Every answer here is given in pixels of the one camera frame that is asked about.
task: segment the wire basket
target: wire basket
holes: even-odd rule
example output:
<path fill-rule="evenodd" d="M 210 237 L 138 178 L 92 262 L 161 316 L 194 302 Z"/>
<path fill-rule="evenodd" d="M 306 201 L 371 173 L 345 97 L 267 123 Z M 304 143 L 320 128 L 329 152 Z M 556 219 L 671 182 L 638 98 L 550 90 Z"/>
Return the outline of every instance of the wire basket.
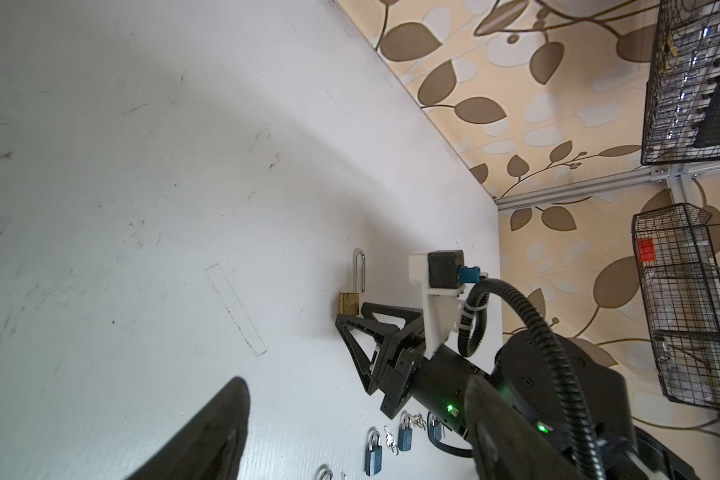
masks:
<path fill-rule="evenodd" d="M 640 162 L 712 160 L 720 160 L 720 0 L 662 0 Z"/>
<path fill-rule="evenodd" d="M 711 217 L 676 204 L 635 215 L 632 234 L 664 396 L 720 412 L 720 267 Z"/>

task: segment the red object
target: red object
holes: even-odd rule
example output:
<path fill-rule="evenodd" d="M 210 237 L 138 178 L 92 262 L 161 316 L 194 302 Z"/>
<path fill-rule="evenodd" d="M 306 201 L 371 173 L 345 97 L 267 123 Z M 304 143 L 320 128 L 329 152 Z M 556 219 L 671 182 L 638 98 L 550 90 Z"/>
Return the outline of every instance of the red object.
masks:
<path fill-rule="evenodd" d="M 637 251 L 641 262 L 653 262 L 656 259 L 656 247 L 653 245 L 653 238 L 638 238 Z"/>

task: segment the padlock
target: padlock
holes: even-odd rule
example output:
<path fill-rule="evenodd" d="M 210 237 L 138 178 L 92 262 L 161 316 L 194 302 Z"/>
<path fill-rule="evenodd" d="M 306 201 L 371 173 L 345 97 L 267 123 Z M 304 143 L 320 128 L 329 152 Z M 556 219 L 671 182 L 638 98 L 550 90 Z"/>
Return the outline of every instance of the padlock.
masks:
<path fill-rule="evenodd" d="M 429 414 L 429 426 L 428 428 L 432 428 L 432 438 L 434 438 L 437 441 L 440 441 L 443 439 L 443 424 L 440 423 L 440 420 L 438 420 L 437 417 Z"/>
<path fill-rule="evenodd" d="M 398 448 L 401 452 L 407 452 L 411 449 L 413 441 L 413 426 L 411 425 L 411 416 L 403 410 L 400 415 L 400 429 L 398 430 Z"/>
<path fill-rule="evenodd" d="M 374 427 L 368 433 L 365 447 L 365 475 L 373 476 L 382 470 L 382 435 Z"/>
<path fill-rule="evenodd" d="M 355 250 L 352 258 L 352 292 L 338 294 L 338 312 L 343 315 L 360 315 L 360 293 L 358 293 L 358 256 L 362 266 L 360 272 L 360 291 L 365 293 L 365 254 L 359 248 Z"/>

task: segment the silver key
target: silver key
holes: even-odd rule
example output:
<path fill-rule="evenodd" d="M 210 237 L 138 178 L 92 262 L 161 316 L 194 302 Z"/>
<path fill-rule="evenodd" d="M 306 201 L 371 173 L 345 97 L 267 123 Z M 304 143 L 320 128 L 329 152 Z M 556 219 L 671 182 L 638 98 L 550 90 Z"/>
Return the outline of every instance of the silver key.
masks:
<path fill-rule="evenodd" d="M 419 413 L 418 415 L 411 415 L 410 413 L 408 415 L 408 421 L 411 423 L 411 425 L 423 428 L 424 430 L 427 429 L 427 423 L 424 421 L 424 418 L 422 417 L 422 414 Z"/>
<path fill-rule="evenodd" d="M 398 443 L 394 440 L 394 435 L 389 431 L 387 426 L 384 426 L 384 431 L 387 433 L 387 447 L 392 450 L 392 453 L 397 455 L 399 453 Z"/>

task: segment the black cable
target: black cable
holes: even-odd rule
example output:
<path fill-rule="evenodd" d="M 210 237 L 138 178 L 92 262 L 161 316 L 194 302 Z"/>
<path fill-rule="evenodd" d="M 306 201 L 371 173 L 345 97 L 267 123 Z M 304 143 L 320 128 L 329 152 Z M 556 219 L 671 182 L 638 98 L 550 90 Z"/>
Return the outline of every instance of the black cable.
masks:
<path fill-rule="evenodd" d="M 472 458 L 472 450 L 469 448 L 457 448 L 454 446 L 446 445 L 434 437 L 434 428 L 440 423 L 440 419 L 432 415 L 432 412 L 427 414 L 427 437 L 432 445 L 437 447 L 439 450 L 457 457 Z"/>
<path fill-rule="evenodd" d="M 544 318 L 539 315 L 536 308 L 528 301 L 528 298 L 518 292 L 512 285 L 501 280 L 486 279 L 475 284 L 467 298 L 470 312 L 472 312 L 474 306 L 481 306 L 488 302 L 488 296 L 491 293 L 499 295 L 519 315 L 520 319 L 528 327 L 528 332 L 536 342 L 536 347 L 541 351 L 541 355 L 549 367 L 557 399 L 560 401 L 560 406 L 563 407 L 563 414 L 568 424 L 568 439 L 573 450 L 576 468 L 588 478 L 604 480 L 605 470 L 603 460 L 600 458 L 600 449 L 596 443 L 597 435 L 592 416 L 586 405 L 581 386 L 576 380 L 570 359 L 557 336 L 547 325 L 547 322 L 544 321 Z M 475 338 L 478 335 L 480 326 L 480 317 L 477 316 L 479 311 L 474 313 L 478 318 L 478 322 L 475 324 L 474 335 L 468 339 L 468 343 L 465 343 L 466 340 L 464 340 L 464 334 L 462 333 L 465 330 L 459 331 L 458 346 L 459 352 L 463 356 L 466 355 L 462 350 L 470 354 L 474 353 L 474 351 L 470 352 L 469 348 L 463 349 L 462 347 L 477 345 L 482 340 L 481 335 L 479 338 Z M 471 319 L 468 317 L 469 315 L 461 317 L 463 324 L 471 325 Z"/>

